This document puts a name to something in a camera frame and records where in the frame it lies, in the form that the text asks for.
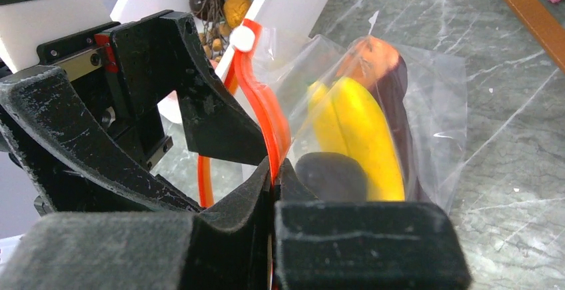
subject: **red component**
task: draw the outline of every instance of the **red component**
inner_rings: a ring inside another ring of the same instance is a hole
[[[114,49],[110,45],[110,35],[108,33],[98,33],[94,35],[94,40],[96,44],[104,47],[104,51],[106,51],[106,57],[108,62],[104,65],[104,68],[108,72],[118,73],[120,70],[118,69],[118,65],[116,63],[116,55],[114,54]]]

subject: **white clip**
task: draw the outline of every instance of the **white clip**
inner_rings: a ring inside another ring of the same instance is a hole
[[[253,50],[253,44],[255,43],[255,34],[253,30],[240,25],[239,27],[233,29],[230,34],[230,44],[241,52],[249,52]]]

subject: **white panel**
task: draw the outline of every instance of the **white panel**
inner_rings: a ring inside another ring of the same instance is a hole
[[[20,239],[22,238],[21,235],[16,237],[10,237],[6,239],[0,239],[0,274],[2,270],[6,267],[6,263],[10,260],[10,257],[16,250]]]
[[[39,63],[37,46],[110,22],[102,0],[34,0],[0,7],[0,57],[12,72]]]

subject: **toy fruit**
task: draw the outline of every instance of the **toy fruit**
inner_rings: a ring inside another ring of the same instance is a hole
[[[212,50],[218,52],[222,49],[224,49],[224,44],[222,43],[222,41],[220,39],[214,39],[214,41],[212,41]]]
[[[206,35],[204,33],[199,33],[198,34],[198,39],[200,39],[200,43],[202,43],[203,45],[206,44]]]
[[[231,33],[231,27],[227,23],[223,22],[218,26],[218,31],[223,37],[229,37]]]
[[[213,0],[189,0],[189,6],[194,16],[200,20],[208,21],[211,11],[220,11],[224,4],[224,0],[219,0],[220,4],[217,9],[212,9]]]
[[[383,40],[361,37],[352,43],[338,70],[340,75],[348,75],[361,83],[380,105],[396,143],[406,198],[428,201],[416,176],[412,133],[403,103],[408,87],[408,69],[400,53]]]
[[[367,174],[354,159],[333,152],[312,152],[294,166],[298,180],[321,201],[367,200]]]
[[[204,48],[204,53],[206,53],[206,58],[212,59],[212,49],[210,49],[210,47],[207,45],[205,45],[203,48]]]
[[[224,3],[224,16],[228,25],[232,29],[239,26],[250,7],[251,0],[226,0]]]
[[[369,201],[404,201],[402,171],[384,114],[357,81],[343,77],[331,89],[316,82],[308,113],[322,152],[341,153],[368,176]]]

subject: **dark round toy fruit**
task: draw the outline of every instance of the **dark round toy fruit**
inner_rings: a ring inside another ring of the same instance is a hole
[[[368,177],[359,163],[346,155],[312,152],[294,166],[298,180],[322,201],[367,200]]]
[[[217,7],[217,11],[221,11],[224,0],[219,0],[220,4]],[[210,17],[210,8],[213,4],[213,0],[189,0],[189,5],[191,7],[191,11],[194,13],[195,17],[208,21]]]

